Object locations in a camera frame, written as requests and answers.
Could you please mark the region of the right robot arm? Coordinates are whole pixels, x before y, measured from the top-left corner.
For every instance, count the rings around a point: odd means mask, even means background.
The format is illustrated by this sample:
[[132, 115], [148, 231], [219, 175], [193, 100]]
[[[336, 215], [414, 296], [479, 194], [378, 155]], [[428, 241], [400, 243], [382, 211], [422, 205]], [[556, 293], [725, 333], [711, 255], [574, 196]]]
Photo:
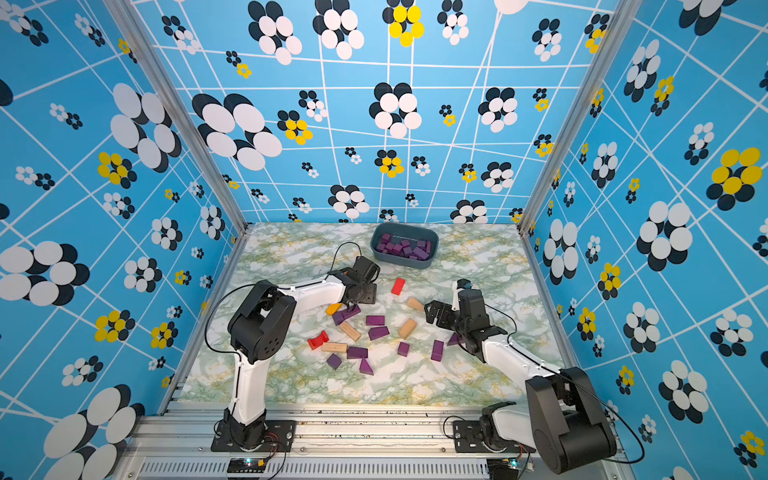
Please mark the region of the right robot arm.
[[603, 404], [586, 372], [548, 365], [513, 342], [509, 332], [491, 323], [479, 293], [462, 292], [456, 306], [431, 301], [424, 311], [428, 323], [457, 335], [459, 345], [470, 355], [526, 393], [526, 413], [513, 402], [482, 410], [478, 428], [486, 449], [536, 453], [555, 474], [609, 460], [618, 452]]

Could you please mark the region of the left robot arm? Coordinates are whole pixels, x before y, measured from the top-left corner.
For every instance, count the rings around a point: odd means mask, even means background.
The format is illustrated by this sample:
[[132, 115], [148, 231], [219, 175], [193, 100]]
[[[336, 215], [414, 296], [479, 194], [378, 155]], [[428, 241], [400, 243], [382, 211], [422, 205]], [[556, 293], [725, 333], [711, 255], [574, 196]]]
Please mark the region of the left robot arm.
[[267, 438], [265, 388], [270, 361], [283, 346], [295, 316], [340, 303], [365, 303], [376, 286], [380, 267], [360, 256], [355, 265], [332, 270], [300, 285], [279, 286], [260, 280], [251, 286], [230, 318], [230, 353], [235, 358], [232, 397], [220, 434], [244, 451], [254, 451]]

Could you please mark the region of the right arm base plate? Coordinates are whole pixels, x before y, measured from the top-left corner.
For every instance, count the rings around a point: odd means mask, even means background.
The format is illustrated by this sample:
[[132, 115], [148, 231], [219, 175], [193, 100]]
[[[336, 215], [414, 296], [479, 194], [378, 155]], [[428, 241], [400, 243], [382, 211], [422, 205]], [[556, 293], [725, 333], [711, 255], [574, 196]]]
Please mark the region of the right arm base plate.
[[503, 439], [485, 421], [456, 419], [451, 422], [448, 436], [453, 440], [457, 453], [491, 454], [504, 453], [525, 456], [537, 450], [525, 443]]

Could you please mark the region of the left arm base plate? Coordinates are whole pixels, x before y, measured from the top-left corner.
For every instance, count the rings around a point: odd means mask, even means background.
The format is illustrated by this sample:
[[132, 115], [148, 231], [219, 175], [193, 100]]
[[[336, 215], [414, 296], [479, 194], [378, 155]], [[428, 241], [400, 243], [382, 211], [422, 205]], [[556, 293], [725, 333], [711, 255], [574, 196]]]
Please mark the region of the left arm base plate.
[[290, 452], [297, 422], [266, 420], [245, 428], [235, 420], [217, 422], [210, 449], [213, 452]]

